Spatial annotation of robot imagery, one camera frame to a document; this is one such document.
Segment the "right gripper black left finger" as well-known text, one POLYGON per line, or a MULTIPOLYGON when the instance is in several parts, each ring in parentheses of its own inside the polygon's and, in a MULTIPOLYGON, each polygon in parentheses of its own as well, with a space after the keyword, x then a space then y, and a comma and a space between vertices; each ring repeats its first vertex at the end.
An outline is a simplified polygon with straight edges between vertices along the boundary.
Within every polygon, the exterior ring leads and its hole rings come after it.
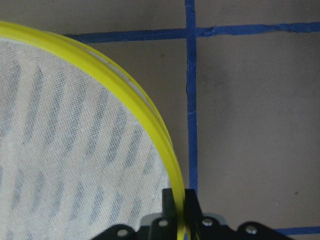
POLYGON ((176 204, 171 188, 162 190, 162 212, 161 219, 169 222, 178 222, 176 204))

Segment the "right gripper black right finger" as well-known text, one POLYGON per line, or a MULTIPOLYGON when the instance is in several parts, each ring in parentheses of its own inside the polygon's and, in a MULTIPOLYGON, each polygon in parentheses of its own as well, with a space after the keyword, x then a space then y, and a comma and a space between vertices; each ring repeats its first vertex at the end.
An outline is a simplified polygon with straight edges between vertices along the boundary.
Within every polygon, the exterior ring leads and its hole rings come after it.
POLYGON ((203 217, 200 203, 194 189, 185 189, 184 219, 186 225, 195 225, 203 217))

